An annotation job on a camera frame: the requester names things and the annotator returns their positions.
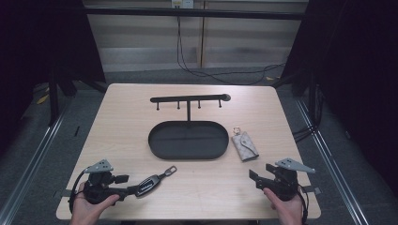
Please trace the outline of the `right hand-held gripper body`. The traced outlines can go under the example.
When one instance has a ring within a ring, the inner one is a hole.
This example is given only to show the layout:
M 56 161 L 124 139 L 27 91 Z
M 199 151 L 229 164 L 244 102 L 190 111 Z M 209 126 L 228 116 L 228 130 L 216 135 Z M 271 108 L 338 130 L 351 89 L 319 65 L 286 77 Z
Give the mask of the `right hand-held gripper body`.
M 280 174 L 274 179 L 266 179 L 266 188 L 272 190 L 276 196 L 284 201 L 290 201 L 297 195 L 299 188 L 298 172 L 315 173 L 315 169 L 310 168 L 292 158 L 285 158 L 276 161 L 273 166 L 280 168 Z

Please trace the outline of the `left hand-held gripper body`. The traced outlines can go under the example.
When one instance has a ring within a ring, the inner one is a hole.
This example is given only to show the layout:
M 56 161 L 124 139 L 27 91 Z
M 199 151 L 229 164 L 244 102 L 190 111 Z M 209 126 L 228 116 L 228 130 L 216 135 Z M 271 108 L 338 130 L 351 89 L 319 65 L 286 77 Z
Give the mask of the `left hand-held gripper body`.
M 83 194 L 90 203 L 102 203 L 115 194 L 119 196 L 121 202 L 126 198 L 120 196 L 123 188 L 110 187 L 111 184 L 115 184 L 117 176 L 112 175 L 113 169 L 114 167 L 107 159 L 102 159 L 84 170 L 84 173 L 88 174 L 88 180 L 84 184 Z

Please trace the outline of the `black car key fob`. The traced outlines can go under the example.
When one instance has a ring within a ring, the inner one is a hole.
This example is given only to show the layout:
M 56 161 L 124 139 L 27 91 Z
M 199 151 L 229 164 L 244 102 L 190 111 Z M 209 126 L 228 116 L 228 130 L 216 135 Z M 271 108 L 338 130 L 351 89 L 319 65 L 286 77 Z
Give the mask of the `black car key fob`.
M 154 190 L 161 183 L 161 180 L 163 178 L 172 175 L 176 171 L 177 171 L 177 167 L 171 166 L 170 168 L 165 170 L 164 173 L 162 173 L 162 174 L 154 174 L 154 175 L 147 177 L 147 179 L 142 181 L 136 188 L 135 196 L 136 197 L 145 196 L 147 193 Z

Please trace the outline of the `person's right hand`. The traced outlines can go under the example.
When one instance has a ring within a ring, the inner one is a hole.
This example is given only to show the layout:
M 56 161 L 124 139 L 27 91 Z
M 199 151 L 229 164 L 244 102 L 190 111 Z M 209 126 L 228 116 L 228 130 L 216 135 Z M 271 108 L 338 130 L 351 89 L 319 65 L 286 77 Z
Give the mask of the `person's right hand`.
M 264 188 L 263 192 L 270 201 L 270 207 L 277 212 L 281 225 L 302 225 L 303 205 L 299 195 L 284 202 L 269 188 Z

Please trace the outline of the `person's left hand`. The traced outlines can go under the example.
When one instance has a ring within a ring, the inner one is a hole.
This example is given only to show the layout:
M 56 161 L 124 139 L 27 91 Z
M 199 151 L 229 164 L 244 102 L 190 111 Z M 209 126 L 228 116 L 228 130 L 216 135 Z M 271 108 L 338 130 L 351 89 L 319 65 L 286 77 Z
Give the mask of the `person's left hand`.
M 84 183 L 81 183 L 73 203 L 69 225 L 96 225 L 100 215 L 119 200 L 119 196 L 115 194 L 101 203 L 92 204 L 85 198 L 83 189 Z

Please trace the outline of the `beige key pouch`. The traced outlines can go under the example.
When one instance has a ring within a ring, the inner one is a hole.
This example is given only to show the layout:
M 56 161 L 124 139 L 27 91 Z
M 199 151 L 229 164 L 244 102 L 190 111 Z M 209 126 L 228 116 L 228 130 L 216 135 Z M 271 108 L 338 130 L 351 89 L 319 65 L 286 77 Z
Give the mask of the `beige key pouch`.
M 246 131 L 242 131 L 239 127 L 234 127 L 231 140 L 242 161 L 249 161 L 259 157 L 259 153 Z

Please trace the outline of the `black key stand with tray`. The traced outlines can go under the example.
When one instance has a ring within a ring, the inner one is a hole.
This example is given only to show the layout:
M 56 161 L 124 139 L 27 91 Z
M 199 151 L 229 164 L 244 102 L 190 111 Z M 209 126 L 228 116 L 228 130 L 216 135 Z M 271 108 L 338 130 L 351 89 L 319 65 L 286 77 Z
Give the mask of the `black key stand with tray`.
M 164 121 L 154 126 L 148 134 L 151 152 L 158 158 L 169 160 L 208 160 L 221 157 L 229 143 L 228 132 L 224 126 L 214 121 L 193 121 L 191 103 L 197 102 L 201 108 L 202 101 L 217 100 L 219 107 L 223 101 L 229 101 L 228 94 L 152 97 L 150 101 L 157 104 L 157 110 L 163 102 L 186 103 L 187 119 L 183 121 Z

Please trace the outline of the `black metal stand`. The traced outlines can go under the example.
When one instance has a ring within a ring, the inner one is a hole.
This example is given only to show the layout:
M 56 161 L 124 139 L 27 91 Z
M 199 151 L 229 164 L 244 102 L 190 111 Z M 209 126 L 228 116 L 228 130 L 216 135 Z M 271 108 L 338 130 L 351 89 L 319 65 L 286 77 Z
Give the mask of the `black metal stand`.
M 60 115 L 59 98 L 58 98 L 58 83 L 56 72 L 53 70 L 49 75 L 49 97 L 50 97 L 50 122 L 49 126 L 53 126 Z
M 310 83 L 309 83 L 309 116 L 312 121 L 312 124 L 315 124 L 315 103 L 316 100 L 316 83 L 315 77 L 313 74 L 310 75 Z

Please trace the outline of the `dark curtain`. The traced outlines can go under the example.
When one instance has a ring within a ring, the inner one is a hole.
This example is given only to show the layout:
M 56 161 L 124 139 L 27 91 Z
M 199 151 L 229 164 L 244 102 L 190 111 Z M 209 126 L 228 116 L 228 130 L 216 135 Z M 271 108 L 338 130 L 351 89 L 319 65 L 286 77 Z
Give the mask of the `dark curtain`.
M 0 0 L 0 156 L 40 83 L 104 82 L 83 0 Z
M 398 0 L 309 0 L 283 76 L 319 85 L 398 195 Z

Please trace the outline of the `aluminium floor rail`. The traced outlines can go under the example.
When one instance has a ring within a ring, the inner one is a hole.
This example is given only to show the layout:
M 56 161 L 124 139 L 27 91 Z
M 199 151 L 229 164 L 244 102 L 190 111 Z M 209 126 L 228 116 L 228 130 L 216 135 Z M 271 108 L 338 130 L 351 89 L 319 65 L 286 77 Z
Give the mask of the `aluminium floor rail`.
M 371 225 L 352 189 L 347 184 L 342 171 L 334 159 L 333 154 L 330 152 L 329 146 L 327 145 L 324 137 L 312 122 L 306 104 L 302 99 L 299 99 L 297 100 L 297 105 L 306 126 L 311 131 L 314 143 L 329 170 L 330 176 L 336 185 L 350 216 L 353 218 L 356 225 Z
M 35 154 L 32 156 L 30 161 L 18 180 L 18 183 L 14 190 L 10 193 L 4 206 L 0 210 L 0 225 L 10 225 L 12 220 L 15 218 L 16 212 L 18 211 L 23 198 L 26 195 L 27 190 L 31 186 L 32 180 L 38 172 L 38 167 L 41 165 L 43 159 L 47 155 L 49 148 L 54 141 L 54 137 L 58 133 L 62 122 L 64 120 L 66 112 L 70 108 L 70 103 L 67 102 L 62 111 L 55 117 L 53 123 L 47 127 L 46 132 L 41 139 Z

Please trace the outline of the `black horizontal frame bar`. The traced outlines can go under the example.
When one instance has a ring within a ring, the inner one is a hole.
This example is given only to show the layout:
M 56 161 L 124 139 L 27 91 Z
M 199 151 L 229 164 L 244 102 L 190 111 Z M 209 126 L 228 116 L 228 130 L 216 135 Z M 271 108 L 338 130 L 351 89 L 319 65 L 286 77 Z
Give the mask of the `black horizontal frame bar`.
M 234 11 L 213 9 L 172 9 L 172 8 L 127 8 L 127 7 L 85 7 L 86 14 L 98 15 L 134 15 L 134 16 L 176 16 L 203 18 L 240 18 L 301 21 L 304 13 Z

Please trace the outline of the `white wall socket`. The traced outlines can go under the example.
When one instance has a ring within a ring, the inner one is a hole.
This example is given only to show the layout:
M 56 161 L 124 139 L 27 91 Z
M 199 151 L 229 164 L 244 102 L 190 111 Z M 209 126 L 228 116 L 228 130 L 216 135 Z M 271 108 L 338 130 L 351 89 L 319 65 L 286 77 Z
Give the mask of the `white wall socket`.
M 171 0 L 172 8 L 194 9 L 193 0 Z

